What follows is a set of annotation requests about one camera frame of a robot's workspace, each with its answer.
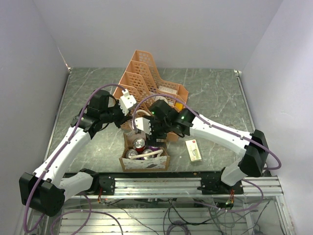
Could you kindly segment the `purple soda can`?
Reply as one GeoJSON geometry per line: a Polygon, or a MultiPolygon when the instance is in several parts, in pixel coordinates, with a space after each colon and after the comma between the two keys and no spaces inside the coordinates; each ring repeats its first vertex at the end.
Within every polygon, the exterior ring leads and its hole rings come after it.
{"type": "Polygon", "coordinates": [[[148,149],[152,150],[152,151],[158,151],[160,150],[160,147],[157,146],[148,146],[148,149]]]}
{"type": "Polygon", "coordinates": [[[144,156],[142,157],[142,159],[143,159],[143,160],[148,160],[148,159],[154,158],[155,155],[152,154],[152,152],[153,152],[153,151],[150,150],[150,149],[144,150],[144,151],[142,152],[142,154],[144,155],[144,156]]]}

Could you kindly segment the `red soda can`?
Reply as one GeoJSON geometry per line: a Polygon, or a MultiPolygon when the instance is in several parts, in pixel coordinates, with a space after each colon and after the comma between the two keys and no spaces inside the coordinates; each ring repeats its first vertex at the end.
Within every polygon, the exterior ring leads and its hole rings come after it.
{"type": "Polygon", "coordinates": [[[136,138],[133,141],[133,148],[137,152],[143,152],[145,149],[145,140],[143,138],[136,138]]]}

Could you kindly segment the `purple soda can front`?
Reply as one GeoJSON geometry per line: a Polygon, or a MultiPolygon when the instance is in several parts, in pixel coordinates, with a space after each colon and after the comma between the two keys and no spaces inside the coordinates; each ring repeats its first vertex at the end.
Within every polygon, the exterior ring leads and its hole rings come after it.
{"type": "Polygon", "coordinates": [[[144,151],[142,152],[142,154],[144,155],[144,156],[142,157],[142,159],[143,159],[143,160],[148,160],[148,159],[154,158],[155,155],[152,154],[152,152],[153,152],[153,151],[150,150],[150,149],[144,150],[144,151]]]}

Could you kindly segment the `brown canvas tote bag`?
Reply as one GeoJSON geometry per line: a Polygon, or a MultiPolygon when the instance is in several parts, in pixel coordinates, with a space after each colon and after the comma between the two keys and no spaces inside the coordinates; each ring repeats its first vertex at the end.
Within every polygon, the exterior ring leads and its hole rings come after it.
{"type": "Polygon", "coordinates": [[[170,156],[166,147],[154,147],[146,142],[144,133],[131,131],[124,134],[124,151],[119,158],[124,172],[166,171],[170,156]]]}

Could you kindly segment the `purple Fanta can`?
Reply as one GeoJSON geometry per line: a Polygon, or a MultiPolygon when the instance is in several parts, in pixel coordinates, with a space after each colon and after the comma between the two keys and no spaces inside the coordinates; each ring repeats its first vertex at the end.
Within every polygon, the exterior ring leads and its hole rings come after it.
{"type": "Polygon", "coordinates": [[[137,156],[137,155],[138,155],[138,152],[135,149],[129,149],[125,153],[125,158],[126,159],[131,159],[133,156],[137,156]]]}

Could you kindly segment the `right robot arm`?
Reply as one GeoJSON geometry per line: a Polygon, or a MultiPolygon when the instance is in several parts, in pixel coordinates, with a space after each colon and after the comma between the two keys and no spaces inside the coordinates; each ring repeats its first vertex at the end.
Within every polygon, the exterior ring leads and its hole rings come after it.
{"type": "Polygon", "coordinates": [[[211,121],[187,108],[180,112],[163,100],[154,102],[149,111],[151,137],[156,139],[173,132],[180,137],[193,136],[212,141],[235,152],[239,159],[221,170],[216,190],[228,193],[245,177],[260,177],[268,157],[265,134],[260,130],[245,132],[211,121]]]}

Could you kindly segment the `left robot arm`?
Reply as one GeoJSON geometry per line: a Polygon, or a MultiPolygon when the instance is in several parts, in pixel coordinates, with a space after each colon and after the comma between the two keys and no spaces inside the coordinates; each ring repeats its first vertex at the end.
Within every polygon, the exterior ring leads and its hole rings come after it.
{"type": "Polygon", "coordinates": [[[130,111],[136,106],[136,100],[128,90],[123,90],[113,106],[109,105],[109,99],[114,99],[114,96],[105,90],[97,91],[72,120],[65,137],[52,154],[33,173],[21,176],[19,186],[23,205],[55,216],[72,196],[99,191],[99,174],[95,171],[83,168],[69,178],[65,178],[64,174],[96,133],[111,123],[120,128],[130,119],[130,111]]]}

